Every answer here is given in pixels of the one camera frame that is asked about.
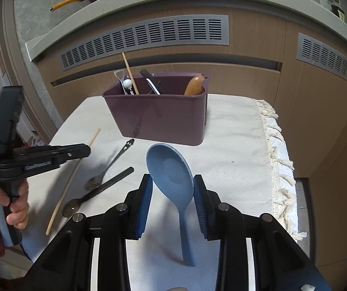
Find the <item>left hand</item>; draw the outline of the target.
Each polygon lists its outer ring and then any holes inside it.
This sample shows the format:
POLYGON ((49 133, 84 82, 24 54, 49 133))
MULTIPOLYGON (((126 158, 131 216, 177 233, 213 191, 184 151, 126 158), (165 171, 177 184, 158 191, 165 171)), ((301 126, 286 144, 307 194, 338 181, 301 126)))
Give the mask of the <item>left hand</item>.
POLYGON ((13 201, 6 195, 6 193, 0 188, 0 205, 10 208, 10 213, 6 216, 6 222, 15 227, 16 229, 24 229, 28 223, 28 194, 29 184, 26 179, 22 181, 22 184, 18 188, 18 196, 13 201))

